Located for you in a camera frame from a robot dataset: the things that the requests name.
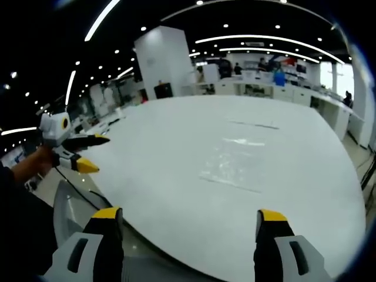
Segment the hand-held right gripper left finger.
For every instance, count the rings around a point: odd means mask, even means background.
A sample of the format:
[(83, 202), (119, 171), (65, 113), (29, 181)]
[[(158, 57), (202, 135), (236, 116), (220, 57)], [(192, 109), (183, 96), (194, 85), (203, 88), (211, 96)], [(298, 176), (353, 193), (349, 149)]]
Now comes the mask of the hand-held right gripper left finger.
[(121, 281), (122, 209), (98, 210), (82, 232), (73, 233), (53, 254), (44, 281)]

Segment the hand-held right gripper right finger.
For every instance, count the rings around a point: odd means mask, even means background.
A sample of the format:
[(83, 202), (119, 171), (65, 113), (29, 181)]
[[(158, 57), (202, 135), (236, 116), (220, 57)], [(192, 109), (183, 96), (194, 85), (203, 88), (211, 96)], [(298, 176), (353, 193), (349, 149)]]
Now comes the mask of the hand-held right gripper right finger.
[(253, 260), (256, 281), (332, 281), (324, 257), (276, 211), (257, 212)]

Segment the person's left hand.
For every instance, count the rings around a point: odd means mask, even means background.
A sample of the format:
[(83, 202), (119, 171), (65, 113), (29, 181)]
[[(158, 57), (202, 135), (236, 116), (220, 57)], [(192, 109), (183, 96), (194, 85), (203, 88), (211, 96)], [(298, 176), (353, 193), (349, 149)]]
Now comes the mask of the person's left hand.
[(58, 157), (52, 148), (42, 145), (35, 152), (35, 167), (42, 177), (45, 177), (50, 170), (56, 166)]

